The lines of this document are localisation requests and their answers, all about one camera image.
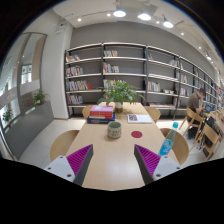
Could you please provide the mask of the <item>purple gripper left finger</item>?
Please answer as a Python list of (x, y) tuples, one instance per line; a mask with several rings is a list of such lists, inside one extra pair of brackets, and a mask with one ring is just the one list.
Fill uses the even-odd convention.
[(56, 176), (81, 186), (93, 156), (93, 145), (85, 146), (69, 156), (59, 155), (44, 168)]

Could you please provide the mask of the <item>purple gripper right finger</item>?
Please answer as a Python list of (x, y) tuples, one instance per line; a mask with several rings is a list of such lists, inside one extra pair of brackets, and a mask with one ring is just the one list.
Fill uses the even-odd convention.
[(134, 155), (145, 184), (152, 183), (180, 170), (180, 165), (169, 156), (159, 156), (140, 145), (134, 146)]

